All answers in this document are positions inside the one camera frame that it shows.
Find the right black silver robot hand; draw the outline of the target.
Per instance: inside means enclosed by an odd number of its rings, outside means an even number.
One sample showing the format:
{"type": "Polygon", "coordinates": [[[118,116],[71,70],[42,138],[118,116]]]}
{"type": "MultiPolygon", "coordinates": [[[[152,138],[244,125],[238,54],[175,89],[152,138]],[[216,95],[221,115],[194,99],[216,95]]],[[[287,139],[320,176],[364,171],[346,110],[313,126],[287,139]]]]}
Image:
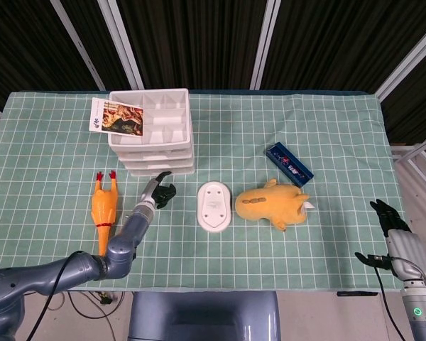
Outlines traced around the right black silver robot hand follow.
{"type": "Polygon", "coordinates": [[[356,252],[356,258],[366,266],[392,271],[402,282],[426,283],[426,252],[419,236],[410,230],[398,211],[384,201],[377,199],[370,205],[378,216],[388,253],[365,256],[356,252]]]}

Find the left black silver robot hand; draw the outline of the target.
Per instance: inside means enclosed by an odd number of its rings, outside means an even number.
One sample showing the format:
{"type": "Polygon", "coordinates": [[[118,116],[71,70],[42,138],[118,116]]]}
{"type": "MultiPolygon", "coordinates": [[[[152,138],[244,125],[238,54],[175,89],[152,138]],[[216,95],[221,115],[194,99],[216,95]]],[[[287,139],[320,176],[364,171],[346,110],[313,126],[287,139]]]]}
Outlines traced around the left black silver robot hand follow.
{"type": "Polygon", "coordinates": [[[149,202],[156,209],[164,208],[176,195],[176,188],[173,184],[169,184],[169,186],[161,185],[164,178],[171,174],[171,171],[164,171],[157,177],[152,178],[143,190],[141,202],[149,202]]]}

